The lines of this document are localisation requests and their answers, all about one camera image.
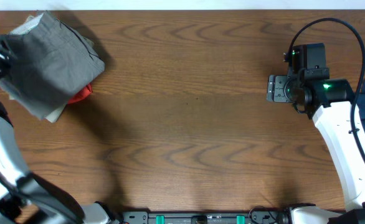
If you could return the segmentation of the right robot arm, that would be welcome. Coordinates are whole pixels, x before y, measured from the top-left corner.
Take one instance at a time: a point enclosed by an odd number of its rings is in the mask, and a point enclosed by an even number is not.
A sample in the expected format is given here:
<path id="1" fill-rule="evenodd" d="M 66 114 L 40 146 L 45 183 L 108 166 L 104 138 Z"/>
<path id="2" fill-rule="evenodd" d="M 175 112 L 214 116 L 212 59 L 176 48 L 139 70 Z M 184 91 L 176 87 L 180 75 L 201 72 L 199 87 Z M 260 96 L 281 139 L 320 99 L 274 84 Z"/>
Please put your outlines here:
<path id="1" fill-rule="evenodd" d="M 365 223 L 365 132 L 354 92 L 345 79 L 331 79 L 325 46 L 296 45 L 284 54 L 286 75 L 270 75 L 267 100 L 290 103 L 306 114 L 322 135 L 342 186 L 345 213 L 312 204 L 292 205 L 277 223 Z"/>

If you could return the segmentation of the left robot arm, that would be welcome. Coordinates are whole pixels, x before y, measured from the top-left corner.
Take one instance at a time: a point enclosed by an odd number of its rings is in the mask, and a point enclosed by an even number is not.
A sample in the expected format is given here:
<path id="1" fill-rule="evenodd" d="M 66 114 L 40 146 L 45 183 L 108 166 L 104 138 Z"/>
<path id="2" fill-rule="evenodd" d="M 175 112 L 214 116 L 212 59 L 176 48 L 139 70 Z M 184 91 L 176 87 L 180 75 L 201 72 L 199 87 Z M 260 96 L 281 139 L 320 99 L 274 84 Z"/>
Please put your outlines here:
<path id="1" fill-rule="evenodd" d="M 0 79 L 9 74 L 16 56 L 0 36 Z M 14 127 L 0 102 L 0 223 L 16 223 L 22 209 L 38 210 L 27 223 L 123 223 L 119 213 L 101 202 L 81 206 L 67 192 L 33 173 L 14 138 Z"/>

